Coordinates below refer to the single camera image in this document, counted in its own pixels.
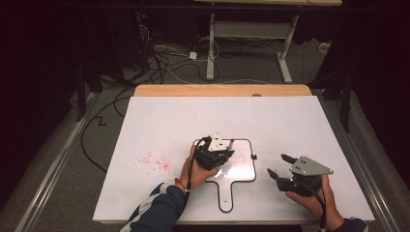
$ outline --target desk leg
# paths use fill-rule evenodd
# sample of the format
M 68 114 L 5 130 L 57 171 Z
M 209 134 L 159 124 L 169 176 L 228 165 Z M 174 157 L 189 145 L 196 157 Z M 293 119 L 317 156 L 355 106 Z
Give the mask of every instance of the desk leg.
M 209 30 L 209 54 L 208 54 L 208 65 L 206 68 L 206 78 L 209 80 L 214 79 L 214 38 L 215 38 L 215 14 L 211 14 L 210 30 Z
M 280 70 L 282 72 L 283 80 L 286 84 L 292 83 L 292 78 L 287 68 L 285 58 L 286 58 L 287 51 L 289 50 L 290 43 L 292 42 L 292 37 L 293 37 L 293 33 L 295 32 L 296 23 L 298 22 L 298 18 L 299 18 L 298 15 L 293 16 L 292 22 L 290 23 L 289 28 L 286 33 L 286 39 L 284 41 L 283 51 L 278 52 L 277 54 Z

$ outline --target sleeve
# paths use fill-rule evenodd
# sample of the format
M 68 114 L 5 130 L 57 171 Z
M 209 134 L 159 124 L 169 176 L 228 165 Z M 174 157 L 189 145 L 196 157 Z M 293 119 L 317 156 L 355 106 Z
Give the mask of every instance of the sleeve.
M 359 218 L 345 219 L 344 223 L 334 232 L 367 232 L 367 223 Z
M 120 232 L 172 231 L 184 204 L 185 196 L 180 188 L 162 183 L 136 208 Z

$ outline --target whiteboard surface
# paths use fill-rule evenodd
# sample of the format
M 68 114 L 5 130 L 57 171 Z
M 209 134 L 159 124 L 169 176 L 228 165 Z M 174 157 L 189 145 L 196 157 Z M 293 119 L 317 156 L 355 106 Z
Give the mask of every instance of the whiteboard surface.
M 180 176 L 193 140 L 215 132 L 251 142 L 256 179 L 232 185 L 234 207 L 229 213 L 219 208 L 217 185 L 205 183 L 191 193 L 180 222 L 312 221 L 266 171 L 292 177 L 281 154 L 306 156 L 332 168 L 331 186 L 341 215 L 374 220 L 314 96 L 131 98 L 93 220 L 127 221 L 158 184 L 173 184 Z

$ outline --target person's left hand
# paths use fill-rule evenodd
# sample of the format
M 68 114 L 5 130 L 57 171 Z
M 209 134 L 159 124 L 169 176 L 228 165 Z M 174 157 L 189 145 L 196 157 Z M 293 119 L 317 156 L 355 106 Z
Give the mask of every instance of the person's left hand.
M 192 159 L 194 159 L 193 157 L 193 151 L 195 150 L 195 146 L 192 145 L 192 147 L 190 147 L 190 156 L 185 160 L 184 163 L 184 167 L 182 168 L 181 171 L 181 181 L 182 183 L 185 185 L 185 188 L 188 185 L 188 168 L 190 165 L 190 161 Z M 217 175 L 217 173 L 220 171 L 219 167 L 215 167 L 213 168 L 211 171 L 208 171 L 204 168 L 202 168 L 201 166 L 199 166 L 199 164 L 196 162 L 196 160 L 193 161 L 193 167 L 192 167 L 192 175 L 190 177 L 190 189 L 197 189 L 200 186 L 202 186 L 205 181 L 210 178 L 213 177 L 215 175 Z M 181 187 L 181 185 L 179 185 L 178 183 L 175 184 L 177 187 L 179 187 L 180 189 L 184 190 L 183 187 Z

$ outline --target hand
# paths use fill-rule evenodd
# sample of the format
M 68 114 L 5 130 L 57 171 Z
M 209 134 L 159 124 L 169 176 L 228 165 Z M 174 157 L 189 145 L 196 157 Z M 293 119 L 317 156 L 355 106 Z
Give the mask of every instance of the hand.
M 194 159 L 193 157 L 193 151 L 195 150 L 195 146 L 190 147 L 190 156 L 185 160 L 184 163 L 184 167 L 182 168 L 181 171 L 181 180 L 185 186 L 185 188 L 188 185 L 188 168 L 190 165 L 190 161 L 192 159 Z M 190 182 L 191 182 L 191 186 L 190 189 L 197 189 L 200 186 L 202 186 L 205 181 L 210 178 L 213 177 L 215 175 L 217 175 L 217 173 L 220 171 L 219 167 L 215 167 L 213 168 L 211 171 L 208 171 L 204 168 L 202 168 L 201 166 L 199 166 L 199 164 L 196 162 L 196 160 L 193 161 L 193 167 L 192 167 L 192 175 L 190 177 Z M 184 190 L 184 188 L 176 183 L 175 186 L 179 187 L 180 189 Z
M 317 192 L 317 195 L 323 200 L 323 192 L 326 196 L 326 227 L 333 231 L 338 229 L 343 223 L 344 219 L 340 215 L 336 207 L 335 196 L 329 183 L 328 175 L 322 175 L 322 189 Z M 316 219 L 320 220 L 323 215 L 322 206 L 314 196 L 304 197 L 295 192 L 287 191 L 286 196 L 296 203 L 307 208 L 308 212 Z

